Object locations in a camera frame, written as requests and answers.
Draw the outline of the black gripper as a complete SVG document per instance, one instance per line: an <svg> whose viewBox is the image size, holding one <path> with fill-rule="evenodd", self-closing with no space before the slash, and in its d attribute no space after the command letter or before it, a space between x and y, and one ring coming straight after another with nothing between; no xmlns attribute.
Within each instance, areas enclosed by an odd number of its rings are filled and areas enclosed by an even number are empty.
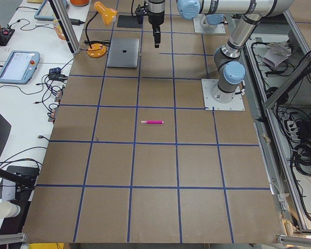
<svg viewBox="0 0 311 249"><path fill-rule="evenodd" d="M135 9L135 17L139 24L142 23L143 16L148 16L148 21L152 25L154 47L159 48L161 43L160 26L164 23L165 0L148 0L143 5L138 5Z"/></svg>

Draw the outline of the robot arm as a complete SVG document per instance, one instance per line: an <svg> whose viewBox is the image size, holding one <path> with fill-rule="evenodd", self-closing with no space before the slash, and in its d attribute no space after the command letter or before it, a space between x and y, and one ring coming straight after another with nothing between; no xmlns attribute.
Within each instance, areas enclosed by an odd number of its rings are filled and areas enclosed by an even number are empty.
<svg viewBox="0 0 311 249"><path fill-rule="evenodd" d="M204 14L201 18L200 24L203 27L211 27L217 26L219 24L227 25L228 22L226 17L222 13L212 15Z"/></svg>
<svg viewBox="0 0 311 249"><path fill-rule="evenodd" d="M180 16L192 20L199 14L240 14L241 18L227 43L214 54L219 73L211 94L219 103L230 103L238 85L244 80L245 68L238 62L241 50L263 17L276 16L286 11L292 1L177 1Z"/></svg>

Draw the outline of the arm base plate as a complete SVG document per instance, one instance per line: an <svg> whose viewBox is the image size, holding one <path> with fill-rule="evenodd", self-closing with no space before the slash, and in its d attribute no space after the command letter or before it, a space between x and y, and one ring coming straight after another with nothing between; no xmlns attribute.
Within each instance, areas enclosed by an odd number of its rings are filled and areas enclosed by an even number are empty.
<svg viewBox="0 0 311 249"><path fill-rule="evenodd" d="M238 85L235 92L224 93L218 88L218 79L202 79L202 90L205 110L245 111L243 95L245 82L242 89Z"/></svg>
<svg viewBox="0 0 311 249"><path fill-rule="evenodd" d="M224 24L211 25L207 22L205 15L198 15L193 19L193 26L195 34L209 34L209 35L225 35Z"/></svg>

